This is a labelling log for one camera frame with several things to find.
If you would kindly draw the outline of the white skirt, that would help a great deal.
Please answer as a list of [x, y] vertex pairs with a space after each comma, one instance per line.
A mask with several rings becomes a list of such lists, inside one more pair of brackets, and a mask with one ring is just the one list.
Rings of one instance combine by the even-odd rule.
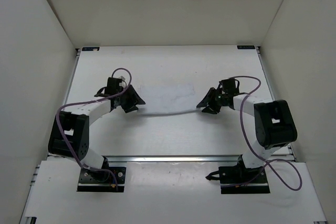
[[140, 86], [139, 95], [145, 101], [145, 105], [139, 106], [140, 116], [168, 116], [198, 111], [192, 84]]

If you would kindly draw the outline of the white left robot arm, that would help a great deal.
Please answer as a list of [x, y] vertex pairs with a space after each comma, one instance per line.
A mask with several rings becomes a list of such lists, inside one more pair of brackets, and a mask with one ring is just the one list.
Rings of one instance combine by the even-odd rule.
[[60, 111], [55, 116], [48, 152], [74, 159], [85, 173], [98, 182], [117, 184], [108, 159], [89, 147], [90, 126], [119, 106], [125, 113], [130, 113], [138, 110], [138, 105], [145, 105], [145, 101], [131, 84], [126, 84], [123, 77], [109, 77], [107, 85], [94, 96], [102, 100], [82, 104], [70, 112]]

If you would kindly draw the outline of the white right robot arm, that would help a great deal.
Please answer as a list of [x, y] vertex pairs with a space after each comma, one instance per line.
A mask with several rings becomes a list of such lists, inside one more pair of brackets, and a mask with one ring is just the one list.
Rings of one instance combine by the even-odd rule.
[[[280, 148], [297, 139], [297, 129], [289, 105], [285, 100], [264, 100], [252, 96], [261, 81], [252, 91], [239, 90], [239, 77], [221, 80], [217, 88], [210, 88], [205, 97], [196, 106], [203, 113], [218, 114], [222, 107], [239, 112], [240, 127], [248, 150], [239, 157], [234, 168], [236, 178], [248, 182], [254, 173], [261, 170], [269, 157]], [[254, 118], [256, 140], [250, 143], [244, 127], [244, 115]]]

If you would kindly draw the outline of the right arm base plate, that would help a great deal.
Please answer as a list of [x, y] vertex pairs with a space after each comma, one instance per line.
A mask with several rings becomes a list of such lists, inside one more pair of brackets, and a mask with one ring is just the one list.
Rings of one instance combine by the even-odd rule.
[[261, 168], [246, 169], [238, 164], [220, 166], [217, 171], [209, 173], [205, 178], [219, 181], [222, 195], [270, 193], [267, 175]]

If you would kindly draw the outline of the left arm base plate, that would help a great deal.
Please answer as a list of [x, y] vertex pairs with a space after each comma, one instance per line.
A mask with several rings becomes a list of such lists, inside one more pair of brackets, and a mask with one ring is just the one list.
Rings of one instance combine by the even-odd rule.
[[114, 174], [114, 177], [108, 172], [95, 172], [88, 169], [81, 169], [77, 191], [89, 193], [123, 193], [126, 179], [126, 166], [110, 166], [108, 169]]

